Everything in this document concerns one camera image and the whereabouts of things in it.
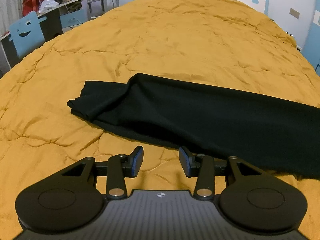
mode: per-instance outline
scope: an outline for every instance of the red bag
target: red bag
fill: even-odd
[[[22,1],[22,15],[26,16],[28,13],[37,12],[41,6],[43,0],[23,0]]]

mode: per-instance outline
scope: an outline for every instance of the black garment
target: black garment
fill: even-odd
[[[106,131],[262,168],[320,178],[320,109],[146,74],[86,81],[71,112]]]

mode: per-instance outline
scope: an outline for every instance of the orange cloth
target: orange cloth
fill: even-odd
[[[127,82],[138,72],[320,107],[320,78],[293,38],[241,2],[137,0],[113,9],[46,42],[0,79],[1,240],[21,231],[21,190],[86,156],[105,161],[141,144],[145,157],[138,177],[126,179],[129,192],[193,189],[176,150],[104,133],[67,107],[86,80]],[[300,231],[319,240],[320,182],[280,178],[306,196]],[[216,193],[224,187],[218,177]]]

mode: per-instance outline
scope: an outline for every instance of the white curtain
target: white curtain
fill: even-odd
[[[0,36],[9,30],[10,24],[22,18],[23,0],[0,0]]]

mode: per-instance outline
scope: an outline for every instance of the yellow bedspread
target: yellow bedspread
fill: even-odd
[[[103,132],[70,113],[86,80],[135,73],[261,93],[320,107],[320,78],[267,16],[232,0],[137,0],[46,42],[0,79],[0,239],[14,238],[25,187],[82,159],[144,147],[128,190],[190,189],[176,150]],[[308,200],[300,231],[320,239],[320,182],[282,175]],[[97,188],[105,190],[106,179]],[[216,181],[216,193],[225,187]]]

